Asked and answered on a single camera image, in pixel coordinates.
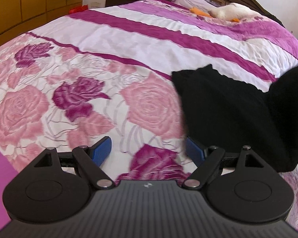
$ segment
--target gray ribbed panel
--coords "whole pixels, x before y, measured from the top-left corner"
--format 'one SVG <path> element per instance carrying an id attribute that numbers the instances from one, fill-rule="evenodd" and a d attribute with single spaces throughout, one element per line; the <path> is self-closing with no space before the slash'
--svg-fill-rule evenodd
<path id="1" fill-rule="evenodd" d="M 88 207 L 67 220 L 48 225 L 12 221 L 0 232 L 0 238 L 10 237 L 298 238 L 298 233 L 284 221 L 263 226 L 230 221 L 199 192 L 183 190 L 175 181 L 121 181 L 115 189 L 96 192 Z"/>

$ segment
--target white plush toy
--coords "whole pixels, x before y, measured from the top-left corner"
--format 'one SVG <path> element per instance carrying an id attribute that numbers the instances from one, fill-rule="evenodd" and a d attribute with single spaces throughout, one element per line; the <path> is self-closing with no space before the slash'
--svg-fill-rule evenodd
<path id="1" fill-rule="evenodd" d="M 242 19 L 245 17 L 261 16 L 259 12 L 253 11 L 245 5 L 231 3 L 218 8 L 209 10 L 209 14 L 220 20 L 231 21 L 233 19 Z"/>

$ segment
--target red bag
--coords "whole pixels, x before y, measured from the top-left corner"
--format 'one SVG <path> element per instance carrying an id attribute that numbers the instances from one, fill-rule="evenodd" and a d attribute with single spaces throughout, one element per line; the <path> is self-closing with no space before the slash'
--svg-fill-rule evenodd
<path id="1" fill-rule="evenodd" d="M 69 11 L 69 14 L 73 14 L 73 13 L 77 13 L 77 12 L 83 12 L 83 11 L 86 11 L 86 10 L 88 10 L 88 5 L 78 6 L 78 7 L 75 7 L 74 9 L 71 9 Z"/>

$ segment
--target white stripe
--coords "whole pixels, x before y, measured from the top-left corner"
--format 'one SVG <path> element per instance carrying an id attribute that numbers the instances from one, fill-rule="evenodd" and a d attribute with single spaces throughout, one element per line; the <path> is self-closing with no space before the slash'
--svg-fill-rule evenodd
<path id="1" fill-rule="evenodd" d="M 195 25 L 182 23 L 156 15 L 148 15 L 142 12 L 120 8 L 118 6 L 95 9 L 96 11 L 119 18 L 126 18 L 147 25 L 167 28 L 172 31 L 180 31 L 182 34 L 209 40 L 220 44 L 237 53 L 243 59 L 251 61 L 259 66 L 264 66 L 268 72 L 276 77 L 298 64 L 298 60 L 290 53 L 269 40 L 258 38 L 247 41 L 238 41 L 225 35 L 218 35 L 207 30 L 202 30 Z"/>
<path id="2" fill-rule="evenodd" d="M 108 25 L 62 17 L 34 30 L 33 33 L 53 38 L 62 44 L 72 44 L 81 51 L 135 59 L 168 75 L 171 75 L 172 71 L 195 70 L 212 64 L 220 74 L 253 84 L 264 92 L 268 90 L 270 84 L 236 63 L 180 47 L 168 40 L 154 39 L 139 33 L 111 28 Z"/>

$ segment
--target floral bedspread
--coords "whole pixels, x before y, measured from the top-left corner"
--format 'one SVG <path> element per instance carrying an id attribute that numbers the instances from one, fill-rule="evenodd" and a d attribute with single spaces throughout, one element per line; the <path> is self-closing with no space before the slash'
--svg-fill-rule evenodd
<path id="1" fill-rule="evenodd" d="M 267 91 L 298 64 L 298 41 L 277 23 L 204 18 L 163 0 L 59 18 L 0 47 L 0 228 L 4 186 L 44 148 L 59 152 L 103 136 L 113 180 L 186 179 L 181 106 L 172 71 L 212 64 Z M 298 167 L 288 222 L 298 228 Z"/>

